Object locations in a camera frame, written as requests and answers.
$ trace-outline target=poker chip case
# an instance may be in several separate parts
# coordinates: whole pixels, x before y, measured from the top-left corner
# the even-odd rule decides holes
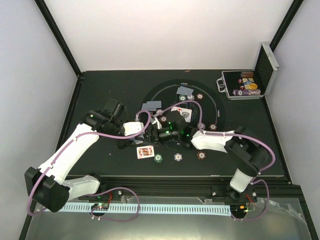
[[[225,93],[229,100],[260,99],[271,93],[279,69],[269,44],[263,42],[255,69],[222,71],[221,78],[216,81],[218,91]],[[240,86],[241,83],[243,84],[242,79],[254,81],[252,84],[257,86],[257,89],[243,89],[244,87]]]

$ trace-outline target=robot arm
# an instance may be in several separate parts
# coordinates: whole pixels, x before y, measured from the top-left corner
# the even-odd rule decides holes
[[[33,199],[54,213],[59,211],[69,200],[87,194],[94,194],[99,188],[99,180],[90,175],[66,180],[69,171],[82,154],[99,139],[98,135],[87,134],[76,140],[76,136],[88,132],[95,131],[84,123],[79,124],[69,139],[51,158],[41,164],[38,169],[30,167],[24,174],[26,188],[28,194],[30,194],[41,174],[43,174],[47,168],[50,168],[37,187]],[[70,146],[61,153],[57,161],[51,165],[57,154],[60,153],[71,140],[74,140],[74,142],[70,144]]]
[[[238,193],[242,193],[258,175],[259,170],[266,165],[267,161],[270,161],[270,153],[260,144],[246,138],[232,136],[232,134],[241,134],[257,138],[244,127],[239,127],[235,131],[210,133],[190,127],[177,111],[170,111],[166,118],[167,123],[161,128],[158,128],[156,122],[148,127],[145,135],[149,142],[163,143],[167,140],[176,140],[187,148],[227,153],[237,164],[230,186]]]
[[[235,132],[257,138],[248,129],[239,127],[236,131],[217,132],[216,135],[207,135],[206,131],[197,131],[191,142],[198,150],[209,149],[227,153],[237,163],[237,169],[230,181],[230,186],[242,193],[271,156],[263,146],[256,142],[232,136]]]
[[[143,128],[143,123],[127,122],[126,126],[124,126],[119,120],[123,109],[124,106],[120,102],[110,99],[103,109],[97,112],[89,111],[83,116],[80,124],[77,125],[69,139],[52,157],[41,164],[38,169],[30,167],[24,174],[29,195],[37,180],[46,172],[32,199],[50,211],[57,212],[69,200],[99,191],[101,183],[98,180],[98,176],[86,175],[81,178],[66,180],[69,171],[83,153],[99,139],[97,134],[76,137],[83,133],[99,132],[115,136],[127,136],[140,132]]]

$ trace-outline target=metal frame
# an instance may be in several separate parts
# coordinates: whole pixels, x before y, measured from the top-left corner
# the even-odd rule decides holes
[[[74,92],[70,101],[70,105],[65,117],[65,121],[62,127],[62,131],[57,143],[57,149],[63,144],[63,142],[67,138],[67,131],[70,126],[70,122],[72,119],[72,115],[78,100],[79,92],[82,87],[83,78],[82,72],[78,67],[76,60],[74,59],[64,37],[62,36],[53,16],[50,13],[46,3],[44,0],[34,0],[37,4],[39,10],[41,11],[44,19],[46,20],[48,26],[50,27],[54,37],[56,38],[57,42],[59,43],[63,53],[65,54],[67,60],[69,61],[71,67],[73,68],[74,73],[77,75],[77,83],[74,88]],[[280,24],[275,36],[273,37],[270,48],[272,51],[275,51],[276,47],[278,46],[280,40],[282,39],[283,35],[285,34],[288,26],[290,25],[292,19],[296,15],[298,9],[300,8],[303,0],[293,0],[289,10],[287,11],[282,23]],[[264,98],[265,107],[269,111],[268,104]],[[270,122],[272,123],[273,129],[275,127],[273,125],[273,121],[271,115],[269,115]],[[280,142],[278,140],[277,134],[275,134],[276,140],[278,142],[278,146],[280,146]],[[308,229],[311,235],[311,238],[314,240],[318,240],[318,236],[316,233],[315,226],[312,222],[311,215],[306,204],[306,200],[304,198],[303,192],[301,187],[298,185],[291,185],[291,177],[289,175],[289,171],[287,166],[284,166],[285,171],[287,173],[286,178],[281,178],[278,180],[272,180],[271,178],[268,179],[267,177],[264,178],[267,183],[269,184],[269,191],[271,198],[298,198],[301,208],[304,213],[305,220],[308,225]],[[127,188],[133,189],[138,195],[140,196],[171,196],[171,197],[193,197],[193,196],[204,196],[204,197],[211,197],[212,196],[212,186],[215,184],[221,184],[222,182],[219,179],[150,179],[150,178],[119,178],[119,177],[104,177],[104,179],[108,183],[108,187],[115,186],[123,186]],[[263,185],[255,185],[254,191],[257,193],[259,197],[266,196],[266,189]],[[33,202],[31,205],[31,210],[34,210],[36,204]],[[31,223],[32,217],[27,215],[19,240],[25,240],[27,236],[27,232]]]

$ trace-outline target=black frame edge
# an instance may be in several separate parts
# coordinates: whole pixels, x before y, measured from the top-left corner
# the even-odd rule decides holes
[[[274,121],[273,121],[273,118],[272,118],[272,115],[271,115],[271,112],[270,112],[266,97],[263,98],[263,102],[264,102],[266,111],[267,111],[268,116],[269,116],[269,121],[270,121],[271,126],[272,126],[273,135],[274,135],[276,144],[277,144],[277,146],[279,148],[279,152],[280,152],[281,158],[283,159],[282,163],[283,163],[283,168],[284,168],[284,171],[285,171],[285,174],[286,174],[286,178],[288,179],[288,182],[292,183],[292,179],[291,179],[291,176],[290,176],[289,168],[287,166],[285,155],[284,155],[284,152],[283,152],[281,144],[280,144],[280,140],[279,140],[279,137],[278,137],[278,134],[277,134],[277,131],[276,131],[276,126],[274,124]]]
[[[71,97],[71,101],[70,101],[68,110],[67,110],[66,115],[65,115],[64,123],[63,123],[63,126],[62,126],[62,130],[61,130],[61,133],[60,133],[60,136],[59,136],[58,143],[56,145],[55,151],[57,151],[67,139],[68,129],[69,129],[69,126],[70,126],[70,123],[71,123],[72,116],[73,116],[74,111],[75,111],[75,107],[76,107],[76,104],[77,104],[77,101],[78,101],[78,96],[79,96],[79,93],[80,93],[80,89],[82,87],[83,80],[84,80],[84,78],[82,76],[79,76],[77,81],[76,81],[76,84],[75,84],[75,87],[74,87],[74,90],[73,90],[73,94],[72,94],[72,97]]]
[[[273,52],[277,48],[280,40],[282,39],[285,32],[287,31],[287,28],[289,27],[292,19],[294,19],[295,15],[296,15],[297,11],[299,10],[303,1],[304,0],[293,0],[291,6],[289,7],[288,12],[284,16],[278,30],[276,31],[276,33],[270,43],[270,48]]]
[[[36,205],[37,205],[37,203],[35,201],[31,202],[31,205],[30,205],[31,212],[35,211]],[[24,221],[20,236],[19,236],[19,240],[25,240],[27,238],[27,234],[28,234],[28,231],[29,231],[31,220],[32,220],[32,216],[27,214],[26,217],[25,217],[25,221]]]
[[[49,25],[55,39],[59,43],[65,57],[69,61],[75,75],[80,76],[81,75],[80,68],[78,67],[77,62],[76,62],[74,56],[72,55],[64,37],[62,36],[53,16],[51,15],[50,10],[48,9],[48,7],[45,3],[45,1],[44,0],[34,0],[34,1],[37,4],[38,8],[40,9],[46,23]]]

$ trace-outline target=white wall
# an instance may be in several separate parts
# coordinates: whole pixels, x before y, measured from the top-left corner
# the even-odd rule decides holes
[[[87,70],[252,69],[293,0],[46,0]]]
[[[24,173],[53,153],[76,75],[33,0],[0,1],[0,239],[19,238]]]
[[[320,235],[320,1],[306,0],[275,50],[281,67],[270,111],[293,182]]]

